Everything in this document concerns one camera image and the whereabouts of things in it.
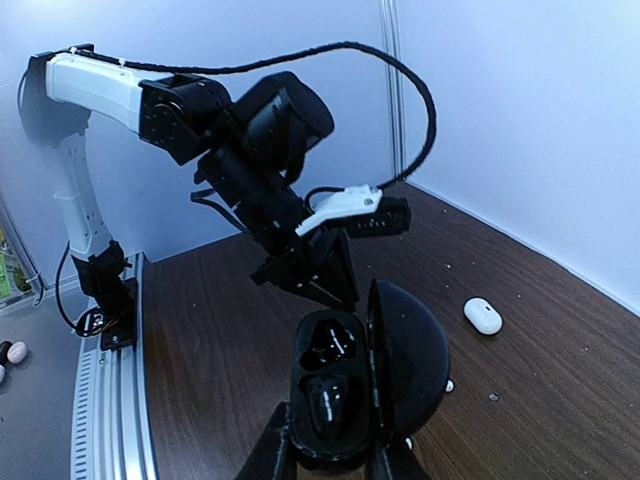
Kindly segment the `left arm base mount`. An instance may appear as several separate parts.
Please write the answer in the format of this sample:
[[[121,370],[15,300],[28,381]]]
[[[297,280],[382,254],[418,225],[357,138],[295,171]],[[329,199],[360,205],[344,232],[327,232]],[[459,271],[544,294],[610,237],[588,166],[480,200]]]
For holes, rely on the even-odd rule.
[[[103,351],[119,350],[136,343],[137,300],[138,281],[135,278],[121,281],[113,291],[97,296],[96,308],[105,321],[99,329],[100,348]]]

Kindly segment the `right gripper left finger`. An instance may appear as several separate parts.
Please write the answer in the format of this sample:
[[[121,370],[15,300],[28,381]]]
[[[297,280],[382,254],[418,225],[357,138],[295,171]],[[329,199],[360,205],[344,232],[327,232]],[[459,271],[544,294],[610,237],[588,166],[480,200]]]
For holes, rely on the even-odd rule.
[[[235,480],[294,480],[296,450],[292,442],[290,408],[279,403]]]

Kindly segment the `black earbud charging case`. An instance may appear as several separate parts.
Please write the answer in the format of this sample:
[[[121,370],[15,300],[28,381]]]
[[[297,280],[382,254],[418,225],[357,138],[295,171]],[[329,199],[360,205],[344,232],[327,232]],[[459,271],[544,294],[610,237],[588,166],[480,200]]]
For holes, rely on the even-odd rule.
[[[300,364],[316,325],[337,320],[357,342],[356,355],[309,371]],[[304,456],[342,462],[362,455],[375,440],[391,442],[419,430],[438,408],[449,380],[450,354],[444,328],[414,295],[375,279],[365,319],[339,310],[313,312],[300,322],[291,374],[292,440]],[[302,384],[309,376],[346,375],[350,385],[348,420],[335,440],[315,435]]]

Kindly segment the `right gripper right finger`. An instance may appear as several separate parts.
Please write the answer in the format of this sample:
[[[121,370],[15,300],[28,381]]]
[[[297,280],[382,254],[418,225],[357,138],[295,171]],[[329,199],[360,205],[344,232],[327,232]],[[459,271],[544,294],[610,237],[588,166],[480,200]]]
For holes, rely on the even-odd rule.
[[[384,446],[376,443],[369,460],[372,480],[430,480],[406,443]]]

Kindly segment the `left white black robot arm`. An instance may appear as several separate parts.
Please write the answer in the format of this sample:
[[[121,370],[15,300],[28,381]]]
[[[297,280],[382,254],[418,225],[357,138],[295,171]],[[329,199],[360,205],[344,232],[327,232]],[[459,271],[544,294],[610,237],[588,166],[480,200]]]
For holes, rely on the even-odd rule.
[[[105,350],[137,340],[137,284],[99,210],[89,174],[86,133],[92,115],[125,126],[177,164],[195,162],[194,179],[266,251],[257,284],[333,309],[359,299],[345,230],[337,214],[313,211],[293,190],[307,153],[334,129],[321,98],[295,74],[259,80],[232,99],[220,82],[180,69],[132,66],[90,44],[33,55],[18,91],[28,140],[51,160],[54,196],[68,232],[83,293],[103,319],[85,314],[75,330]]]

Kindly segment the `black earbud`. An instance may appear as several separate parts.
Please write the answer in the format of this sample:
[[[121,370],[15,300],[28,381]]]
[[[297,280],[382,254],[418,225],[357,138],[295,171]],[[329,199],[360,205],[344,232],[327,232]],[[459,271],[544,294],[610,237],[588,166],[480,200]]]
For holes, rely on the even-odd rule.
[[[300,364],[309,371],[351,359],[356,355],[354,334],[337,320],[323,320],[313,330],[308,348],[301,356]]]
[[[346,429],[350,385],[346,375],[314,375],[302,384],[315,435],[322,440],[338,439]]]

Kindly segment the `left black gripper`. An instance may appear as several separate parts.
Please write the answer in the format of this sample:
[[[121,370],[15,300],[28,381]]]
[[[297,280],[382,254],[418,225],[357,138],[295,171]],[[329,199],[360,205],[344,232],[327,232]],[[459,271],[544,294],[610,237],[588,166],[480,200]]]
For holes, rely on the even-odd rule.
[[[261,265],[250,274],[255,284],[270,283],[332,309],[356,307],[359,291],[344,230],[318,227],[298,236],[264,222],[251,221],[247,227],[267,252]]]

